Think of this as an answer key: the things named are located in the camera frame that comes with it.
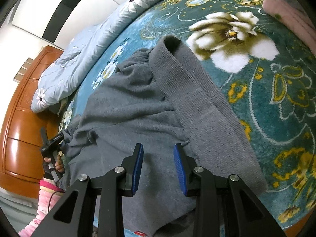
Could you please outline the left hand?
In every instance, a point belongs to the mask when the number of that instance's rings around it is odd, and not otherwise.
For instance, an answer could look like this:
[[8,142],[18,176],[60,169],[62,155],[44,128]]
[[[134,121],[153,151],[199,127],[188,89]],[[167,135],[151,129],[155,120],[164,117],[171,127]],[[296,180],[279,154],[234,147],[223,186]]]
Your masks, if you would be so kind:
[[[51,161],[51,158],[48,158],[48,157],[45,157],[44,158],[44,161],[50,165],[50,164],[53,164],[52,161]],[[64,173],[64,164],[62,162],[62,159],[60,157],[60,155],[57,156],[57,158],[55,159],[55,165],[54,165],[54,168],[61,174]]]

